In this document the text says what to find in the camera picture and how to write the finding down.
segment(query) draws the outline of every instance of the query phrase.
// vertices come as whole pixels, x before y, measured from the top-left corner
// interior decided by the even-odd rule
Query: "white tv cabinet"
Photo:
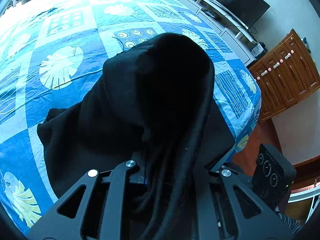
[[[222,37],[226,44],[228,44],[229,47],[237,54],[237,56],[245,66],[251,65],[257,60],[248,48],[248,44],[250,47],[253,47],[256,44],[256,41],[250,36],[246,29],[240,27],[240,24],[236,22],[228,12],[224,11],[222,8],[220,8],[210,0],[203,0],[211,6],[210,8],[213,11],[218,13],[222,18],[224,18],[224,20],[227,20],[226,22],[230,22],[230,24],[228,25],[233,25],[233,30],[236,30],[236,32],[231,30],[231,28],[225,27],[225,25],[208,16],[205,13],[205,11],[208,11],[208,9],[200,4],[201,0],[178,1],[188,7],[191,11],[198,15],[200,19],[202,19],[212,29],[214,29]]]

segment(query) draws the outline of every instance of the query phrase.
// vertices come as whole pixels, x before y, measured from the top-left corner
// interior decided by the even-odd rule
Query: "tv stand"
[[[212,0],[178,1],[214,29],[247,68],[257,61],[250,51],[257,41],[227,11],[212,2]],[[212,12],[213,15],[217,14],[219,17],[213,18],[206,14],[207,11]]]

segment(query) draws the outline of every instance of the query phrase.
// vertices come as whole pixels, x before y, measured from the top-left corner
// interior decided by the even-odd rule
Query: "cabinet door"
[[[313,63],[308,50],[306,49],[300,38],[292,34],[291,37],[284,42],[284,44],[290,51],[291,57],[293,57],[299,65],[309,88],[309,92],[320,86],[319,73],[316,69],[315,64]]]
[[[274,51],[274,54],[279,59],[281,67],[287,72],[287,83],[292,84],[299,101],[302,100],[309,94],[309,90],[298,64],[293,57],[288,57],[289,50],[284,43]]]
[[[266,66],[266,69],[269,70],[268,74],[270,74],[276,84],[286,108],[295,105],[298,102],[298,97],[292,84],[287,82],[287,72],[285,68],[283,68],[283,64],[279,63],[276,55],[271,53],[262,63]]]
[[[265,67],[265,65],[261,62],[251,70],[251,74],[257,80],[257,83],[261,89],[262,105],[260,110],[260,117],[262,120],[285,109],[283,100],[270,74],[268,73],[264,76],[261,76],[261,74],[265,72],[266,69],[267,68]]]

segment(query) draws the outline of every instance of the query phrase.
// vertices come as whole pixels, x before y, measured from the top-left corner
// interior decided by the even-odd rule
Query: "patterned bedsheet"
[[[81,101],[106,59],[164,32],[210,56],[214,100],[236,139],[229,154],[243,149],[260,90],[222,38],[176,0],[32,0],[0,18],[0,201],[23,234],[57,201],[37,124],[50,108]]]

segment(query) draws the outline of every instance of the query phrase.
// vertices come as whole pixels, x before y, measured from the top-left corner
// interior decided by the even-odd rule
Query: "red-brown floor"
[[[280,152],[281,146],[272,119],[256,125],[249,136],[245,148],[233,156],[232,161],[242,167],[247,175],[252,176],[256,169],[256,160],[261,143],[271,144]]]

